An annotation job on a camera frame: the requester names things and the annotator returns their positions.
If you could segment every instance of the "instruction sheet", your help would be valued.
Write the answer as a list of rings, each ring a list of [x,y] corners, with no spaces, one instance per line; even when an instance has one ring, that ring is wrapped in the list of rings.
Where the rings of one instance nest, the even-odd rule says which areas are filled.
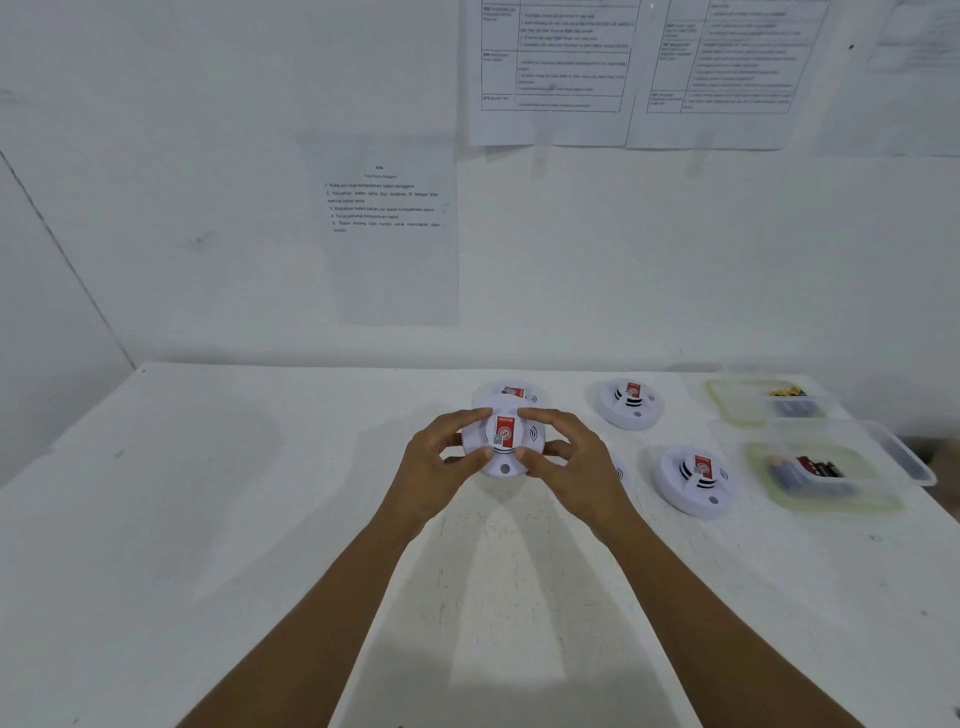
[[[458,326],[453,134],[297,135],[342,326]]]
[[[814,152],[960,156],[960,0],[892,3],[851,58]]]
[[[667,0],[655,9],[627,146],[783,147],[827,45],[829,0]]]
[[[472,146],[623,146],[638,32],[650,14],[639,0],[467,0],[465,8]]]

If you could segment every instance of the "white wall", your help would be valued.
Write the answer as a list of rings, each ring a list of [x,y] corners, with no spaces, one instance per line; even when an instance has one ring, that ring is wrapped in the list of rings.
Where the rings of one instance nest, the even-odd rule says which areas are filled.
[[[0,158],[0,486],[131,371]]]
[[[960,427],[960,161],[809,155],[892,0],[836,2],[781,152],[553,148],[540,176],[529,149],[462,147],[459,328],[336,326],[295,139],[454,129],[451,0],[4,0],[0,149],[137,361],[765,356],[941,433]]]

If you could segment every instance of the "smoke detector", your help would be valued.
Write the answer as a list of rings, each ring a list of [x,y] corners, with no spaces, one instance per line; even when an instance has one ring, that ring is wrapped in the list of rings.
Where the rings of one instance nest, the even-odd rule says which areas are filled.
[[[481,402],[493,395],[513,395],[527,400],[521,407],[549,407],[550,396],[542,387],[523,379],[498,379],[484,384],[473,393],[473,408],[484,406]]]
[[[516,459],[517,448],[543,452],[546,427],[541,423],[520,418],[516,411],[530,406],[525,397],[513,394],[494,394],[475,400],[477,407],[490,407],[493,414],[487,420],[464,427],[464,451],[473,452],[489,445],[493,458],[484,466],[483,472],[490,477],[517,477],[527,469]]]
[[[664,451],[654,468],[654,483],[670,505],[698,519],[727,515],[739,492],[721,458],[690,446]]]
[[[601,385],[596,409],[604,420],[621,429],[649,429],[663,414],[663,397],[649,384],[613,379]]]

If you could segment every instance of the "white table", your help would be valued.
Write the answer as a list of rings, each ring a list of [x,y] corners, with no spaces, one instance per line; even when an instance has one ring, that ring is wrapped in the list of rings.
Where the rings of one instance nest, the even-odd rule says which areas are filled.
[[[0,490],[4,726],[174,724],[366,522],[413,432],[507,374],[142,370]],[[592,412],[607,375],[523,376],[635,468],[716,447],[681,375],[640,375],[667,402],[644,433]],[[866,725],[957,725],[960,528],[921,489],[892,516],[800,516],[747,482],[700,522],[632,477],[662,538]],[[541,483],[481,477],[407,549],[334,722],[697,725],[610,554]]]

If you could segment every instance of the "plastic container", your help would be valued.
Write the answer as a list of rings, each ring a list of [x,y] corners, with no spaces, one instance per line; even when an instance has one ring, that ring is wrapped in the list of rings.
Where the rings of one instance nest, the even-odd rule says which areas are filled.
[[[738,427],[763,427],[775,419],[823,419],[835,404],[823,390],[782,377],[719,376],[706,387],[720,417]]]
[[[883,425],[776,419],[734,447],[776,503],[800,511],[889,513],[900,494],[936,476]]]

